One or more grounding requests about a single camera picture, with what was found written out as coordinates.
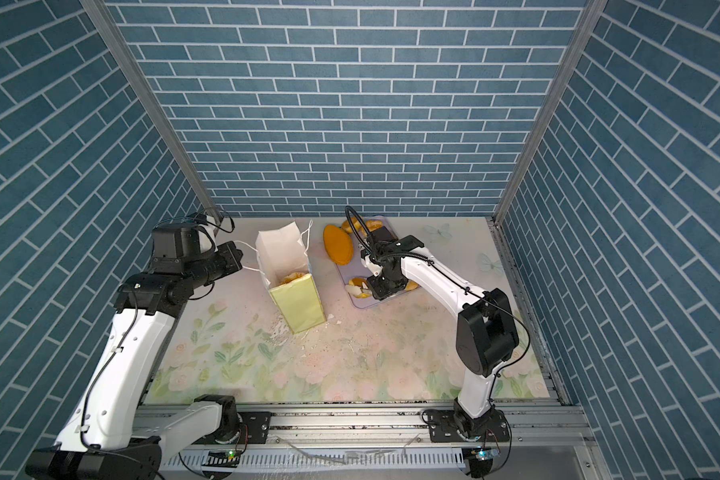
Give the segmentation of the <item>long oval orange bread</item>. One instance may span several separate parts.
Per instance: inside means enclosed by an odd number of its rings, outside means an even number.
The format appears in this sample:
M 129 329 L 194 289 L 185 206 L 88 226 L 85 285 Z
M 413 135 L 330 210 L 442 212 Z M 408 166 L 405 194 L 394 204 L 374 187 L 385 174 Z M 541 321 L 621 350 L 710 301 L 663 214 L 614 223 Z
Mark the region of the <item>long oval orange bread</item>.
M 323 230 L 323 244 L 328 257 L 337 265 L 349 264 L 354 257 L 353 241 L 349 234 L 335 225 Z

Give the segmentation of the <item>orange egg tart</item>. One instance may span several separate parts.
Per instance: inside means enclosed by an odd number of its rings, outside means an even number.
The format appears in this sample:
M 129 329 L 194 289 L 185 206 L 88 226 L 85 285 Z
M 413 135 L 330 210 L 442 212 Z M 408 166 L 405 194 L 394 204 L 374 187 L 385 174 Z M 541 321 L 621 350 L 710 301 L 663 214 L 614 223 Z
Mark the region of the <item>orange egg tart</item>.
M 345 285 L 345 290 L 349 295 L 357 299 L 365 299 L 372 296 L 370 287 L 366 282 L 366 278 L 352 278 Z

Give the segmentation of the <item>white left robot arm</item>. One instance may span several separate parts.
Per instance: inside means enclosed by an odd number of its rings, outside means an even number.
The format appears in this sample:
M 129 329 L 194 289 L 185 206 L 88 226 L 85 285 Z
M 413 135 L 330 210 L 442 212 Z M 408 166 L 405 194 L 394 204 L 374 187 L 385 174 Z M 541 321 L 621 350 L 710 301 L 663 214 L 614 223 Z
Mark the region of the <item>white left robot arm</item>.
M 241 270 L 242 252 L 229 241 L 190 257 L 160 249 L 156 265 L 118 289 L 105 349 L 80 402 L 53 446 L 29 455 L 33 479 L 159 479 L 160 464 L 193 442 L 240 437 L 231 396 L 202 395 L 140 435 L 134 421 L 159 354 L 196 289 Z

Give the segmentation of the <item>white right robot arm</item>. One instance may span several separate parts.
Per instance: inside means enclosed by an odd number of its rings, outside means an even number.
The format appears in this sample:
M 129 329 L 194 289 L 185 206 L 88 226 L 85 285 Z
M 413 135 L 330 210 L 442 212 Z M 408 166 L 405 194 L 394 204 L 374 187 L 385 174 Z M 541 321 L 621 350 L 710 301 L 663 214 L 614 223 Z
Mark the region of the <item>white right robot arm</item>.
M 495 386 L 520 343 L 508 296 L 460 277 L 411 235 L 398 240 L 367 238 L 361 245 L 374 299 L 385 300 L 414 282 L 454 316 L 455 349 L 466 368 L 454 404 L 455 427 L 468 439 L 487 434 L 490 422 L 498 418 Z

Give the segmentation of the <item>green floral paper bag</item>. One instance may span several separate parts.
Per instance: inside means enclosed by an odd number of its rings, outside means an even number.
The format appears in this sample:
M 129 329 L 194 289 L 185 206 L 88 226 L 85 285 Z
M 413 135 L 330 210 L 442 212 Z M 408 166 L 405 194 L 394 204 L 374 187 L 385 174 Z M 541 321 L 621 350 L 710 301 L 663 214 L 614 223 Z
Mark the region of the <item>green floral paper bag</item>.
M 259 275 L 265 290 L 294 334 L 326 322 L 309 260 L 312 227 L 312 220 L 304 228 L 291 222 L 279 229 L 259 231 L 253 244 L 235 241 L 237 245 L 243 245 L 245 253 L 254 254 L 256 266 L 245 265 L 244 269 Z M 306 276 L 281 285 L 281 280 L 292 272 L 303 272 Z

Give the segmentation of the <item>large orange loaf chunk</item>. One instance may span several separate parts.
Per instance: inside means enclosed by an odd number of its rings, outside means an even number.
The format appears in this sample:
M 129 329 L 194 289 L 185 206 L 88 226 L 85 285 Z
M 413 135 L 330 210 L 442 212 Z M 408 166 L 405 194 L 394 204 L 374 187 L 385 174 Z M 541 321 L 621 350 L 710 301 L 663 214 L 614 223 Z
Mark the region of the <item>large orange loaf chunk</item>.
M 298 279 L 300 279 L 300 278 L 302 278 L 302 277 L 304 277 L 304 276 L 306 276 L 306 273 L 303 273 L 303 272 L 292 272 L 292 273 L 286 275 L 286 276 L 281 280 L 281 285 L 287 285 L 287 284 L 289 284 L 289 283 L 291 283 L 291 282 L 293 282 L 293 281 L 296 281 L 296 280 L 298 280 Z

